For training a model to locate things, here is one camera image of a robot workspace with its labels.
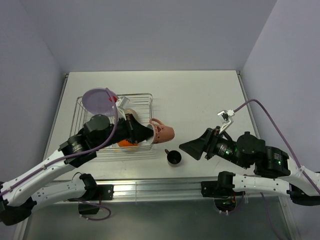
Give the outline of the orange bowl white inside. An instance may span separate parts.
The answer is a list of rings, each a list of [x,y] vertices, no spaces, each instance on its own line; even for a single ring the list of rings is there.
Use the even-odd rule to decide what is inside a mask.
[[[117,145],[120,148],[127,148],[127,147],[137,147],[139,144],[138,143],[131,143],[128,140],[122,140],[117,143]]]

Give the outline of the pink mug white inside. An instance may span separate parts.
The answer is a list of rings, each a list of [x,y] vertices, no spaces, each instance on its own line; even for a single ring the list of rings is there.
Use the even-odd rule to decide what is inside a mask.
[[[149,144],[165,143],[175,137],[174,129],[156,118],[151,118],[147,127],[153,131],[152,136],[146,140]]]

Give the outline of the purple plate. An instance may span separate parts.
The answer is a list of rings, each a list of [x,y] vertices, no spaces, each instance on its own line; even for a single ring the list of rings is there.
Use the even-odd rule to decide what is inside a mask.
[[[93,115],[114,115],[113,101],[105,88],[93,88],[85,92],[82,104]]]

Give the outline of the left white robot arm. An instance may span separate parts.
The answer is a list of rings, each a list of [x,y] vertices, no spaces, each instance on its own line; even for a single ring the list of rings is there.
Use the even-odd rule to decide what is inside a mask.
[[[110,123],[105,115],[94,115],[46,160],[0,184],[0,221],[12,226],[47,205],[64,200],[89,201],[95,198],[98,185],[91,174],[83,173],[61,184],[47,184],[96,158],[101,148],[122,140],[140,143],[153,135],[153,130],[140,124],[132,114],[120,118],[116,124]]]

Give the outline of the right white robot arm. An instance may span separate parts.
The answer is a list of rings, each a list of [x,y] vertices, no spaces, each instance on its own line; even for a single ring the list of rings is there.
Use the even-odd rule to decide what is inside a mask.
[[[201,194],[208,198],[231,195],[263,193],[289,198],[301,206],[318,206],[320,194],[319,172],[303,170],[279,148],[246,131],[236,141],[219,128],[207,128],[194,140],[182,143],[179,148],[195,160],[220,157],[243,169],[254,166],[253,175],[243,175],[224,170],[217,180],[201,182]]]

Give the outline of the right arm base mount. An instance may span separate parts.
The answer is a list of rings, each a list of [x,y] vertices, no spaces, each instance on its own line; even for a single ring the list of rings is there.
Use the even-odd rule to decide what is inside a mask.
[[[201,195],[212,198],[214,207],[220,215],[228,216],[245,202],[245,192],[235,191],[230,186],[223,186],[218,181],[202,181]]]

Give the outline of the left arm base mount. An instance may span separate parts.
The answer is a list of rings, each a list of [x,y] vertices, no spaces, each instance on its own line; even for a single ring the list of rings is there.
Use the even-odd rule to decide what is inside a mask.
[[[111,201],[114,195],[114,185],[113,184],[98,184],[97,191],[89,201],[98,201],[99,204],[102,201]],[[96,215],[100,209],[96,206],[89,204],[79,203],[78,212],[80,215]]]

